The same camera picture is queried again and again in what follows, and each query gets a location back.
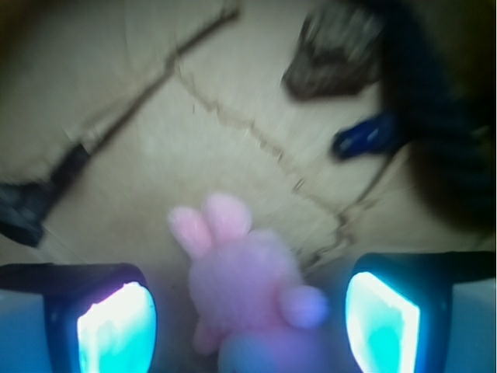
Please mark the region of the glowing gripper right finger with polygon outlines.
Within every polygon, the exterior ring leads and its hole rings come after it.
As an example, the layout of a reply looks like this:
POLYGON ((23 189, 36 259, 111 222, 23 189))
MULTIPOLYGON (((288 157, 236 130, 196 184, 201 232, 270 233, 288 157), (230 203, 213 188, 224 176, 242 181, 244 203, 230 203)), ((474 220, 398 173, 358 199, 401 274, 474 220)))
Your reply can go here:
POLYGON ((368 253, 346 289, 362 372, 494 372, 494 252, 368 253))

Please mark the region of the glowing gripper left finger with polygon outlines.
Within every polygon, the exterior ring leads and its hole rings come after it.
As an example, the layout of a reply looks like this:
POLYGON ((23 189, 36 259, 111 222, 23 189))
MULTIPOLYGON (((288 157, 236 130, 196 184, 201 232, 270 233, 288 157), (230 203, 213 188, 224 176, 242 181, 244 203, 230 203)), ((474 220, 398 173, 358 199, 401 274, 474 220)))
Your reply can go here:
POLYGON ((157 311, 129 263, 1 267, 3 372, 147 372, 157 311))

